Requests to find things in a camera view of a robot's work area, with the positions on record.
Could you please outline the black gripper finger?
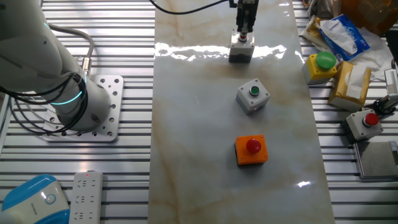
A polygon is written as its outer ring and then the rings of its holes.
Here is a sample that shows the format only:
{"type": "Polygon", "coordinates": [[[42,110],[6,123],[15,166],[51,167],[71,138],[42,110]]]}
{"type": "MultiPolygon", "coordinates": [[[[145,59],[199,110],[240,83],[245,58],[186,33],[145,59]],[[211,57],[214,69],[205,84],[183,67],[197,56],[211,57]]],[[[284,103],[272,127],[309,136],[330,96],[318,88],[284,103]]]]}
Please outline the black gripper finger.
{"type": "Polygon", "coordinates": [[[238,32],[245,34],[252,33],[255,21],[255,14],[242,15],[240,17],[237,17],[236,24],[238,26],[238,32]]]}

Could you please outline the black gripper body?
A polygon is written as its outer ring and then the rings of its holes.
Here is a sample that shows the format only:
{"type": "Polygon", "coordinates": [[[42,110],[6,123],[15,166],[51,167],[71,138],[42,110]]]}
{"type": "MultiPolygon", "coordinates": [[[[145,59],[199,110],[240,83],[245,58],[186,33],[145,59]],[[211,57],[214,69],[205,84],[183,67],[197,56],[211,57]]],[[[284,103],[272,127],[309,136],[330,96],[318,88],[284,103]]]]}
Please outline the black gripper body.
{"type": "Polygon", "coordinates": [[[243,15],[256,15],[259,0],[238,0],[237,12],[243,15]]]}

